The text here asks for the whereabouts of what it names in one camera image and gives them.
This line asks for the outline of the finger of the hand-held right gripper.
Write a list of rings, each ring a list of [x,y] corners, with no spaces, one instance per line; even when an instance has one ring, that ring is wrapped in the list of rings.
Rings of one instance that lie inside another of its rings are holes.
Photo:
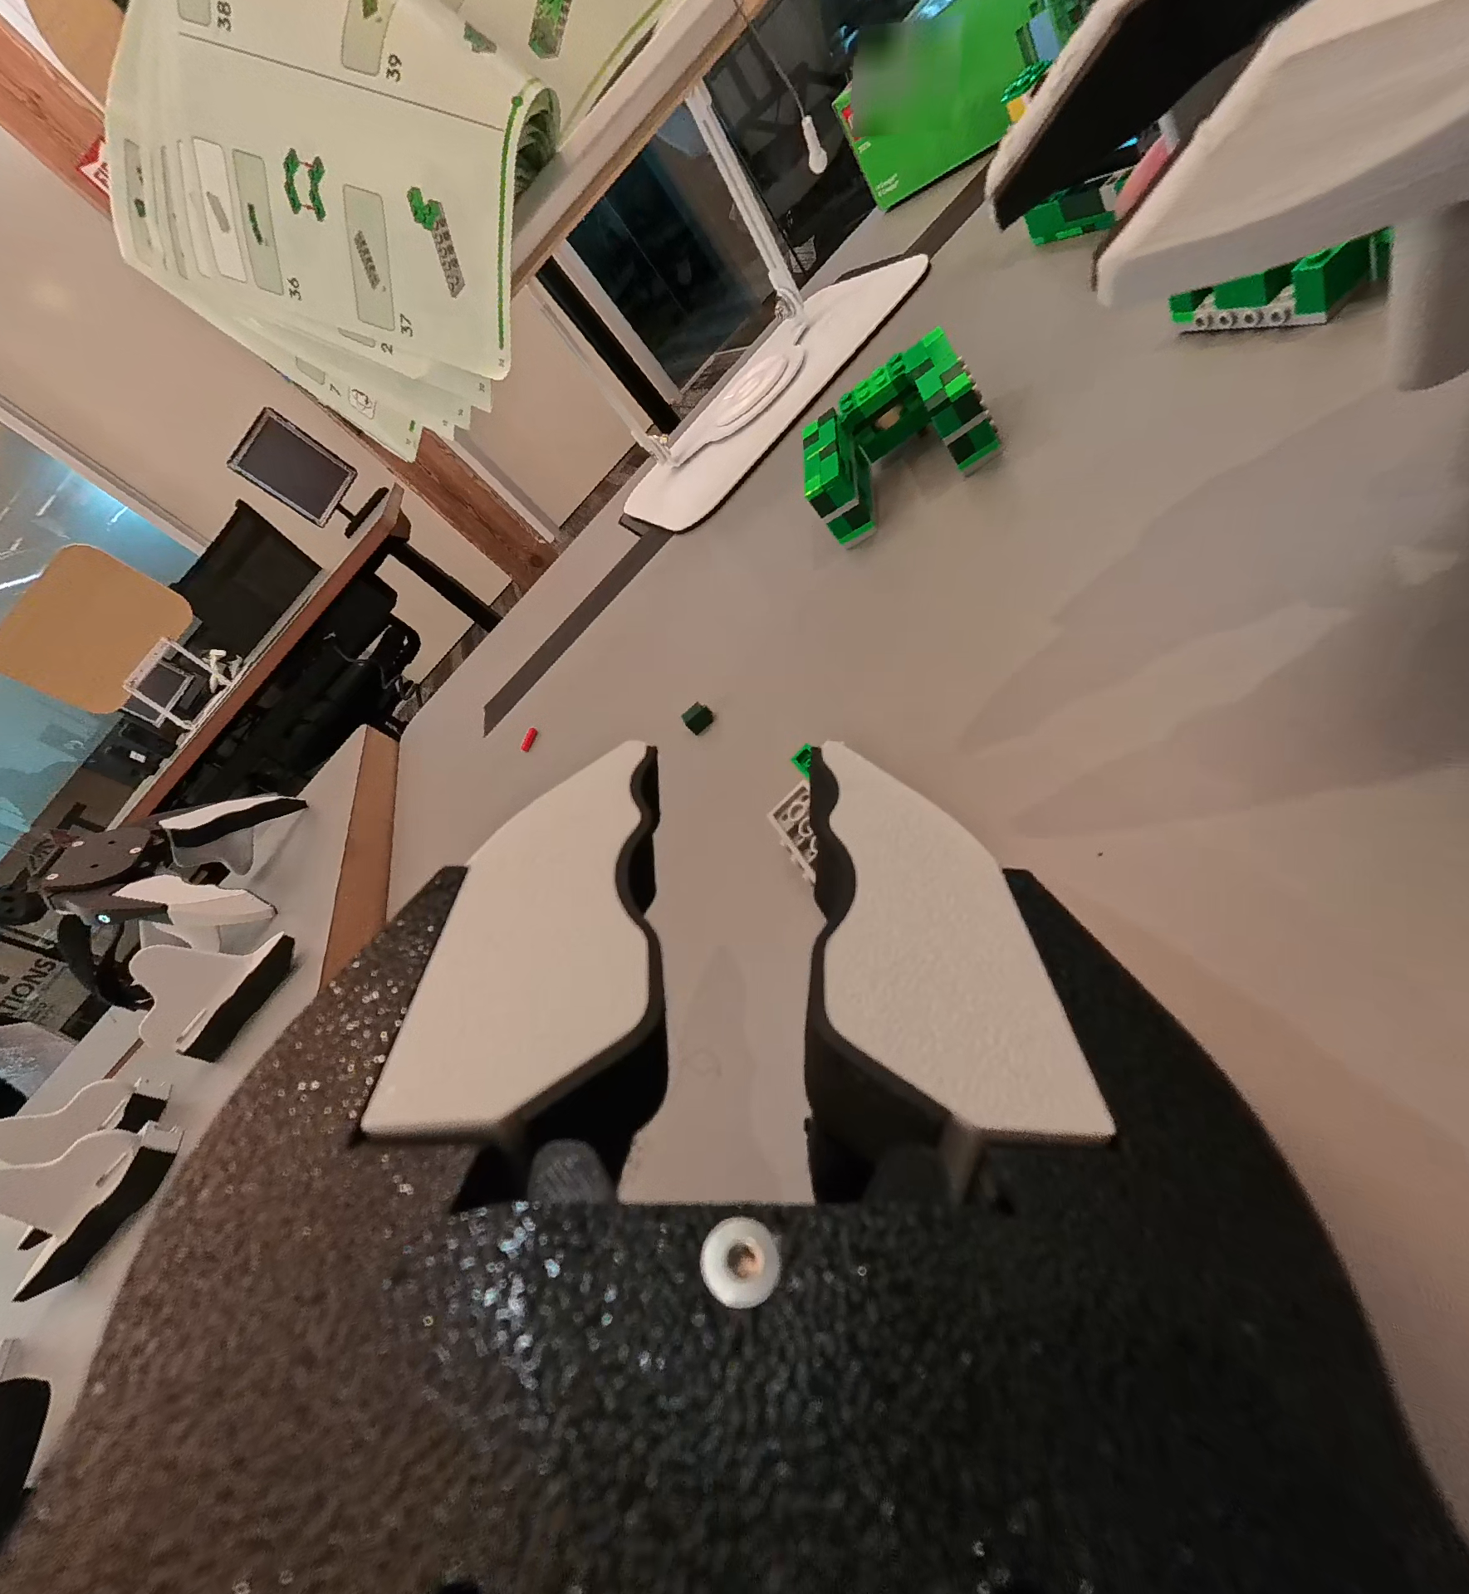
[[[1307,3],[1097,260],[1120,308],[1391,229],[1401,390],[1469,372],[1469,1]]]
[[[1114,154],[1205,76],[1298,10],[1297,1],[1101,1],[1054,61],[989,164],[1001,229],[1111,169]]]

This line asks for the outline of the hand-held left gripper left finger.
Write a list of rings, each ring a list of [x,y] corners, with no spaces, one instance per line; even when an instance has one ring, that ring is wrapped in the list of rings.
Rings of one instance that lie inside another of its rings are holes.
[[[624,740],[529,802],[466,863],[359,1119],[381,1144],[590,1145],[612,1183],[668,1082],[649,921],[659,748]]]

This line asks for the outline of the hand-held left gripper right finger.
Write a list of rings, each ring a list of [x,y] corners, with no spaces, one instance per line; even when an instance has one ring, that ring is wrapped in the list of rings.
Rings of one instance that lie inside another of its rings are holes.
[[[959,1202],[996,1145],[1112,1145],[1104,1091],[991,851],[841,740],[815,750],[810,803],[815,1198],[909,1185]]]

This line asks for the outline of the wooden office desk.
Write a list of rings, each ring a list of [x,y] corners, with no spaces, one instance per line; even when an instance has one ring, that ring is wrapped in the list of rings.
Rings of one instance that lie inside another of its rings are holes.
[[[148,777],[115,815],[117,825],[153,817],[173,798],[205,755],[223,738],[235,722],[256,705],[263,692],[283,670],[291,654],[324,624],[326,612],[354,582],[379,572],[386,561],[411,571],[426,586],[469,617],[472,624],[496,629],[502,616],[481,601],[461,581],[429,559],[411,543],[411,521],[404,511],[404,488],[399,483],[378,488],[361,513],[348,516],[348,548],[341,562],[326,567],[306,587],[296,607],[291,607],[266,639],[250,654],[243,670],[218,694],[197,725],[182,734],[173,753]]]

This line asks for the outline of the green brick piece grey underside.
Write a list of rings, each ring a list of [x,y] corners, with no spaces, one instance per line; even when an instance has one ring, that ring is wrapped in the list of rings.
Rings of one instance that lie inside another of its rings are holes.
[[[1270,332],[1325,325],[1390,275],[1393,227],[1381,227],[1220,285],[1175,292],[1169,313],[1182,333]]]

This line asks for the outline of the green cardboard box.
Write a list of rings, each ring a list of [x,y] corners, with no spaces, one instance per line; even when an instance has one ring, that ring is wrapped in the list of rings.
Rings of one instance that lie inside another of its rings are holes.
[[[878,6],[850,36],[835,114],[873,202],[893,209],[993,151],[1074,28],[1044,1]]]

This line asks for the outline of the light grey brick plate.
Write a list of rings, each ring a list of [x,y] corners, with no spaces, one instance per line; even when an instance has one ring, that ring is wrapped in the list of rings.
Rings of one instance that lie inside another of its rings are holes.
[[[818,878],[820,841],[811,822],[811,785],[806,778],[800,780],[785,797],[770,810],[770,825],[780,835],[785,851],[801,870],[810,885]]]

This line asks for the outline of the spare gripper finger plate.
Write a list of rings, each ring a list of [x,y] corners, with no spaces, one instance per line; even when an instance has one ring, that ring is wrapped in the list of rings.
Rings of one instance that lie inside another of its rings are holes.
[[[150,996],[140,1037],[152,1049],[215,1064],[295,964],[296,941],[286,931],[250,953],[147,946],[130,963]]]
[[[75,1280],[157,1193],[185,1137],[180,1125],[105,1127],[47,1164],[0,1165],[0,1215],[52,1240],[12,1300]]]
[[[170,1094],[168,1084],[145,1077],[90,1082],[57,1110],[0,1119],[0,1162],[47,1164],[85,1135],[102,1130],[138,1132],[163,1115]]]

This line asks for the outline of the green brick arch model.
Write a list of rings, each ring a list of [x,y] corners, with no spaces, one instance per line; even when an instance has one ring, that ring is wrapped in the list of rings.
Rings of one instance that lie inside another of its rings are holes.
[[[841,548],[876,534],[873,468],[928,431],[963,474],[1002,450],[983,390],[943,327],[886,360],[803,431],[805,499]]]

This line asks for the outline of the white book stand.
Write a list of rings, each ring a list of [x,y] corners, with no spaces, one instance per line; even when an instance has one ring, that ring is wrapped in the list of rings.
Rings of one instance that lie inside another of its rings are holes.
[[[918,290],[926,252],[903,254],[825,289],[800,289],[780,229],[725,131],[705,71],[747,29],[745,3],[667,3],[649,39],[604,73],[597,104],[516,206],[507,287],[517,290],[567,240],[584,214],[683,104],[752,235],[778,297],[780,318],[673,436],[642,428],[612,388],[604,395],[652,466],[632,486],[622,524],[663,541],[688,533],[725,504],[747,476],[803,421],[843,368]]]

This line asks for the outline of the spare hand-held gripper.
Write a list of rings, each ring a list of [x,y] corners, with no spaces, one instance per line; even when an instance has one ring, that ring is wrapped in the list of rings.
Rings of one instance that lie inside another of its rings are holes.
[[[153,924],[183,946],[218,951],[225,929],[266,924],[276,915],[270,901],[245,886],[197,880],[195,871],[246,875],[270,855],[260,833],[306,808],[300,795],[260,793],[102,831],[57,831],[62,846],[47,865],[0,886],[0,934],[55,916],[55,946],[75,978],[107,1006],[147,1009],[147,988],[122,964],[115,943],[97,951],[94,931]]]

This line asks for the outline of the black office chair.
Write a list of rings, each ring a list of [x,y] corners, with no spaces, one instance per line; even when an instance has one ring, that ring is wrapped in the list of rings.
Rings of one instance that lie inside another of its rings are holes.
[[[193,627],[187,647],[245,660],[295,607],[320,566],[240,501],[177,579]],[[303,787],[364,725],[386,724],[423,649],[376,574],[358,576],[293,647],[265,690],[197,770],[205,795]]]

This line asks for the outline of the wooden board book stand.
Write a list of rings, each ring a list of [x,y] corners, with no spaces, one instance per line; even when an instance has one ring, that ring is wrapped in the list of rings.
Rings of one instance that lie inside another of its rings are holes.
[[[0,621],[0,675],[90,714],[142,707],[193,729],[193,689],[230,690],[245,660],[187,646],[193,607],[175,587],[90,544],[60,549]]]

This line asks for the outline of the grey computer monitor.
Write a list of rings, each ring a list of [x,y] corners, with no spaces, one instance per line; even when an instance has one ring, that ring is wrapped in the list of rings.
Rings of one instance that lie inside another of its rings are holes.
[[[356,468],[276,408],[260,410],[226,468],[316,526],[356,519],[346,506]]]

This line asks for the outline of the brick instruction booklet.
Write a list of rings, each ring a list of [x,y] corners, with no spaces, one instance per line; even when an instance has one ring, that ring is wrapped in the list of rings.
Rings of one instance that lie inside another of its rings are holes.
[[[403,461],[511,370],[516,204],[668,3],[137,1],[127,262]]]

